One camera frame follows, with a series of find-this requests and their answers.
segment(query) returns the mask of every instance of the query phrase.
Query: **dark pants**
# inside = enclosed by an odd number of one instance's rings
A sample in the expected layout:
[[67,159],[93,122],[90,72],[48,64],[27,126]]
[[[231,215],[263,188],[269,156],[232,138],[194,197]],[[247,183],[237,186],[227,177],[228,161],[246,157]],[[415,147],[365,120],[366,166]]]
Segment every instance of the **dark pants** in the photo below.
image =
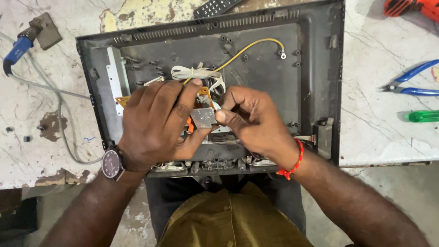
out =
[[[242,188],[246,181],[257,185],[273,205],[284,213],[299,231],[305,233],[306,217],[302,205],[302,193],[300,184],[296,180],[288,181],[284,176],[275,173],[250,174],[238,186]],[[191,196],[205,190],[193,178],[146,178],[145,184],[152,228],[157,240],[162,236],[174,211]]]

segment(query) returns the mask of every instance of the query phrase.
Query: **remote control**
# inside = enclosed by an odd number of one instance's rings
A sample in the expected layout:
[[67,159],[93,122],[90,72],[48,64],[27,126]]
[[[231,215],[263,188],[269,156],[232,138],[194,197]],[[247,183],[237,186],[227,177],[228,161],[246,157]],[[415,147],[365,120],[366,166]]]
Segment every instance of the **remote control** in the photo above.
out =
[[196,18],[206,18],[221,15],[241,0],[210,0],[194,11]]

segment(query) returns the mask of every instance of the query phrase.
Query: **olive green shirt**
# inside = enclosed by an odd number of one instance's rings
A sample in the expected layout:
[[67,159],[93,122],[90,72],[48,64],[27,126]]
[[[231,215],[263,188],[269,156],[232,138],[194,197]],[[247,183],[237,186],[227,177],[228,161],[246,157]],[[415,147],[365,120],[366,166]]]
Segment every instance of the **olive green shirt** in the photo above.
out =
[[171,216],[160,247],[312,247],[254,184],[189,198]]

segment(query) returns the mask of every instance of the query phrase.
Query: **blue handle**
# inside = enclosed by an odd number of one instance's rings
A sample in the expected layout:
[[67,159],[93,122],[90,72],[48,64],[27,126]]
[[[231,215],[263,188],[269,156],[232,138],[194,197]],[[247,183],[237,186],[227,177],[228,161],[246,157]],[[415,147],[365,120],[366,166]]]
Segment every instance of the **blue handle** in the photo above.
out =
[[410,94],[410,95],[418,95],[418,96],[439,96],[439,90],[407,87],[401,91],[401,94]]
[[17,42],[14,43],[12,50],[6,55],[6,57],[4,57],[3,61],[11,60],[12,65],[14,65],[31,47],[32,42],[28,38],[19,37]]
[[417,67],[414,67],[413,69],[407,71],[405,74],[403,74],[401,77],[398,77],[397,79],[395,79],[395,81],[397,82],[404,82],[404,81],[408,81],[410,80],[412,77],[414,77],[415,75],[419,74],[421,71],[423,71],[426,68],[429,68],[433,65],[436,65],[439,63],[439,59],[436,60],[432,60],[426,63],[423,63]]

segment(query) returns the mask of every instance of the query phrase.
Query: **screwdriver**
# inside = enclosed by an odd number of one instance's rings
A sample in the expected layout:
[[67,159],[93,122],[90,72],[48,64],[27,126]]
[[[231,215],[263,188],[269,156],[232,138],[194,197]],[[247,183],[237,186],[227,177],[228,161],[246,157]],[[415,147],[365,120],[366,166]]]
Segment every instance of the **screwdriver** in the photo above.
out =
[[416,111],[406,115],[406,118],[413,123],[437,122],[439,111]]

